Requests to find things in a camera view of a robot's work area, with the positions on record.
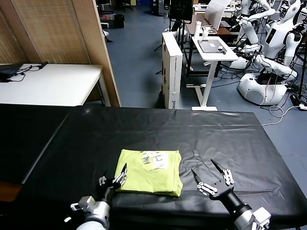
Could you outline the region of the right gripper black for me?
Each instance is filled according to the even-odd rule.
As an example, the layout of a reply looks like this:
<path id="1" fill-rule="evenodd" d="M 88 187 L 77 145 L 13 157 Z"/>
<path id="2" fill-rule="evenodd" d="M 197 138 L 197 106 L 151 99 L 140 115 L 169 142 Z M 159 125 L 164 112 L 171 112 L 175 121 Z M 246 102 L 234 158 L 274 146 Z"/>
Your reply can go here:
<path id="1" fill-rule="evenodd" d="M 234 179 L 229 168 L 224 168 L 221 164 L 211 159 L 216 169 L 223 175 L 224 181 L 217 181 L 208 184 L 203 182 L 196 172 L 191 169 L 196 182 L 197 190 L 211 200 L 220 201 L 230 214 L 242 214 L 245 212 L 245 204 L 234 193 Z"/>

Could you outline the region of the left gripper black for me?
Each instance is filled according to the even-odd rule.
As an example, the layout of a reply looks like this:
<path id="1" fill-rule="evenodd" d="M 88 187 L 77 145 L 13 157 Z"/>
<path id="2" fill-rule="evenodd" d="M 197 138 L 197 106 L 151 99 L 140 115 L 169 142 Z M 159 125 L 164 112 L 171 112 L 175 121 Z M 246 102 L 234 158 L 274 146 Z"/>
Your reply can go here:
<path id="1" fill-rule="evenodd" d="M 115 191 L 123 186 L 127 180 L 127 171 L 127 164 L 125 163 L 121 173 L 119 173 L 111 183 L 108 183 L 108 178 L 106 176 L 107 171 L 105 171 L 103 176 L 98 179 L 96 189 L 98 200 L 112 200 Z"/>

